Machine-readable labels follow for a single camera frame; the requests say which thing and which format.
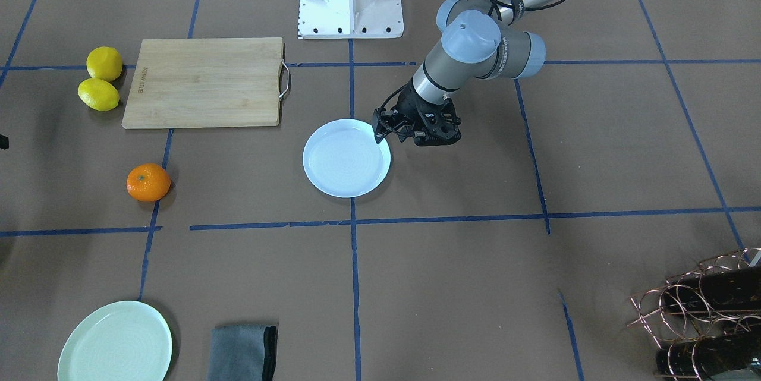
folded cloth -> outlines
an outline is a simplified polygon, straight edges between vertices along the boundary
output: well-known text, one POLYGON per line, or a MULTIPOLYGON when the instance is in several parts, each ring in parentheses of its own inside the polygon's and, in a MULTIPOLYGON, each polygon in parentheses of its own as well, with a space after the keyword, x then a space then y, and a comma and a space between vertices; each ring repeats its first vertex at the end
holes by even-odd
POLYGON ((278 330, 274 326, 215 328, 207 381, 272 381, 277 343, 278 330))

wooden cutting board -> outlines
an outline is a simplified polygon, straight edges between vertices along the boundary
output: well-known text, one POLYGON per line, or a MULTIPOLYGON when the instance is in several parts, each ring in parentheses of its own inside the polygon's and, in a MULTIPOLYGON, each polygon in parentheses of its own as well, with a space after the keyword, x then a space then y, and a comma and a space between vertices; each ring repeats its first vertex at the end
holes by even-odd
POLYGON ((280 37, 145 39, 124 128, 274 126, 280 37))

wine bottle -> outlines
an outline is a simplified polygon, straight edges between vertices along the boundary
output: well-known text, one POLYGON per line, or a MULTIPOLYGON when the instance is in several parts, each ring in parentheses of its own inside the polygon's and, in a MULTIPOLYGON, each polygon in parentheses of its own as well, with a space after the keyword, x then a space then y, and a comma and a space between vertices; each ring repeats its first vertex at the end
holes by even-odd
POLYGON ((680 314, 682 307, 688 313, 704 313, 706 303, 716 311, 761 311, 761 266, 687 278, 677 285, 686 287, 671 287, 663 295, 661 310, 667 313, 680 314))
POLYGON ((659 349, 655 360, 661 375, 761 380, 761 332, 677 343, 659 349))

blue-rimmed plate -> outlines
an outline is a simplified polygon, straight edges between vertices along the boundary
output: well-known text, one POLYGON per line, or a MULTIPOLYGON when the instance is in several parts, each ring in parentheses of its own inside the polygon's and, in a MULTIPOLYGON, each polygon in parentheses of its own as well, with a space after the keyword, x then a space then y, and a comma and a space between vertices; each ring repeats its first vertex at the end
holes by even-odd
POLYGON ((373 127, 342 119, 318 128, 304 147, 304 171, 334 197, 358 197, 381 184, 391 166, 388 142, 375 143, 373 127))
POLYGON ((59 381, 161 381, 169 369, 172 336, 152 306, 120 301, 95 310, 68 337, 59 381))

yellow lemon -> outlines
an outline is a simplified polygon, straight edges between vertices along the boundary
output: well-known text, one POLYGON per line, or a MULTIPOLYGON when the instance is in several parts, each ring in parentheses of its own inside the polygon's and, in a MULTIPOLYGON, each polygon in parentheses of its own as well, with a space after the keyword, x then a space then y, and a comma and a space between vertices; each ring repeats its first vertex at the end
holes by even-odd
POLYGON ((79 99, 96 111, 110 111, 119 105, 119 92, 111 83, 88 78, 79 84, 79 99))
POLYGON ((122 74, 122 55, 114 47, 95 48, 87 56, 87 72, 110 83, 122 74))

